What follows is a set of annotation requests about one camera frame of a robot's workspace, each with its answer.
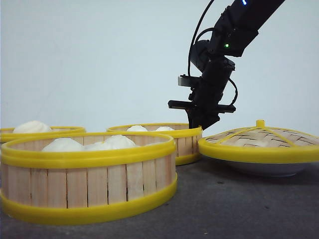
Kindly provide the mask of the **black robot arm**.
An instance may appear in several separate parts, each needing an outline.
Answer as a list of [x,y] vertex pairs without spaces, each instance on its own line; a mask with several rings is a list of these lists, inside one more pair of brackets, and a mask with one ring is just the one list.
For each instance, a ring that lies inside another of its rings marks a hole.
[[235,63],[228,56],[240,57],[258,35],[258,30],[283,3],[281,0],[235,0],[226,7],[213,27],[195,30],[188,53],[202,74],[178,77],[178,85],[189,87],[188,101],[170,100],[171,109],[185,110],[189,128],[206,129],[220,120],[219,114],[233,113],[235,100],[219,104]]

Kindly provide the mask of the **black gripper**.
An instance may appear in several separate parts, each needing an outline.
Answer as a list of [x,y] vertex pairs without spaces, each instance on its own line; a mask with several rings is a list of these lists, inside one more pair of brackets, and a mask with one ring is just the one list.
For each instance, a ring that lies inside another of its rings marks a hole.
[[204,67],[201,80],[196,88],[190,88],[189,101],[168,102],[171,109],[185,110],[189,128],[209,128],[220,120],[218,113],[233,113],[236,108],[233,103],[220,105],[224,89],[235,70],[235,63],[226,57],[210,61]]

